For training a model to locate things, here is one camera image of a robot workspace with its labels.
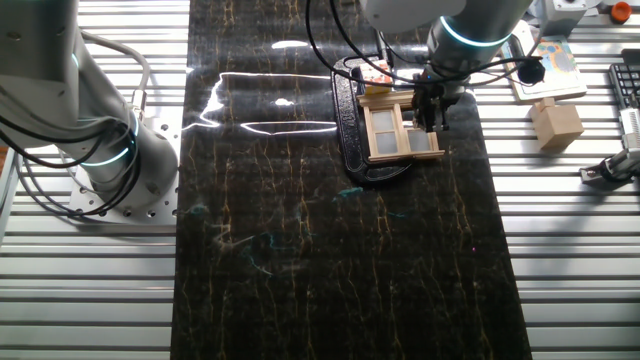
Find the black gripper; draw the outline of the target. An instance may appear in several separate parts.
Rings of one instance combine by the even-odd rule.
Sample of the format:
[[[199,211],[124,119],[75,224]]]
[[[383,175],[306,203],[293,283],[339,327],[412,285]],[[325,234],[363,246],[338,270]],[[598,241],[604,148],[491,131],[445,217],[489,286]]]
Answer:
[[[448,105],[454,105],[459,101],[459,82],[446,81],[427,84],[425,80],[419,80],[415,84],[413,104],[415,106],[415,122],[425,132],[431,131],[431,103],[434,103],[434,131],[448,131],[449,125],[446,119]]]

